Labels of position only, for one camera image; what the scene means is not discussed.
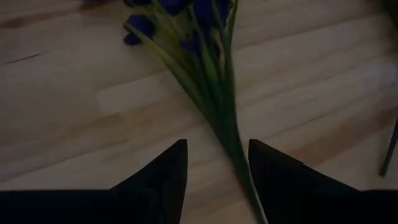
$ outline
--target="flower bouquet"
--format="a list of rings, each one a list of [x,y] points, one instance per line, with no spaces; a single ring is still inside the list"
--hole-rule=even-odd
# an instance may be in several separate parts
[[[123,25],[129,32],[124,42],[145,44],[167,66],[216,134],[257,222],[267,223],[252,184],[236,119],[231,43],[238,0],[124,3],[135,12]]]

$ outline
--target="wood grain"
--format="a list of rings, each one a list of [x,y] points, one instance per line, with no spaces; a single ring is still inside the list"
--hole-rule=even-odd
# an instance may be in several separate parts
[[[182,223],[254,223],[211,129],[144,46],[122,1],[0,1],[0,189],[107,189],[180,138]],[[359,189],[398,116],[395,30],[377,1],[245,0],[234,47],[239,127]]]

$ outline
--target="wooden floor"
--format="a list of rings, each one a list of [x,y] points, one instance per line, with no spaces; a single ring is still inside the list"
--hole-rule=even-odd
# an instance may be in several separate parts
[[[122,1],[0,0],[0,189],[107,189],[187,138],[182,223],[254,223],[203,118],[154,55],[122,43],[129,13]],[[244,144],[358,189],[398,189],[398,158],[377,176],[398,116],[394,35],[377,1],[241,1]]]

